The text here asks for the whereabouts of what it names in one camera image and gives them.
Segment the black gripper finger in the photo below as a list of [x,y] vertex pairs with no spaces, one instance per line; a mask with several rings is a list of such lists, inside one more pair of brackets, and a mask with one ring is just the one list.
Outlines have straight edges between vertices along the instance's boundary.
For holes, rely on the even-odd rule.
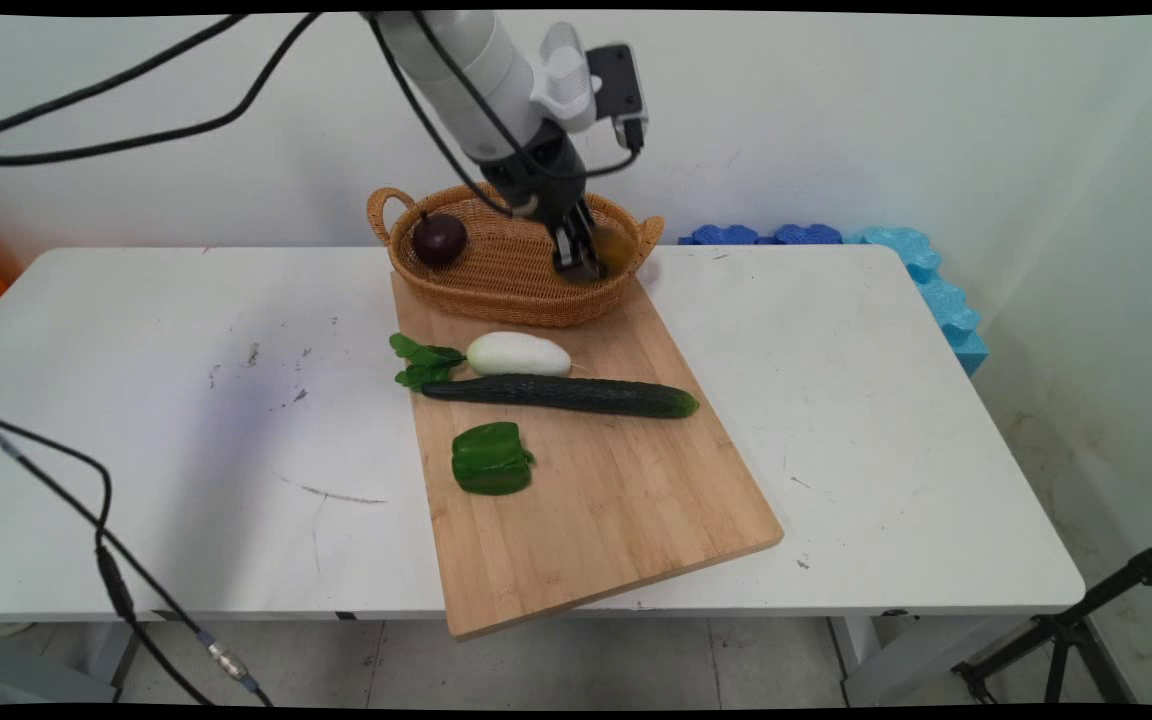
[[579,199],[573,206],[573,278],[575,282],[599,282],[608,274],[607,266],[596,250],[596,223],[593,211],[588,200]]
[[564,281],[588,279],[588,223],[581,217],[564,217],[550,228],[554,251],[552,265]]

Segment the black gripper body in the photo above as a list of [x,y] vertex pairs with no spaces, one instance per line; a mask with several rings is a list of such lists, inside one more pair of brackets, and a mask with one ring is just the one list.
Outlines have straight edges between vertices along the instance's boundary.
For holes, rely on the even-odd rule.
[[550,232],[593,225],[585,199],[585,165],[573,141],[553,120],[543,120],[524,151],[482,164],[483,176],[502,197],[511,217],[543,223]]

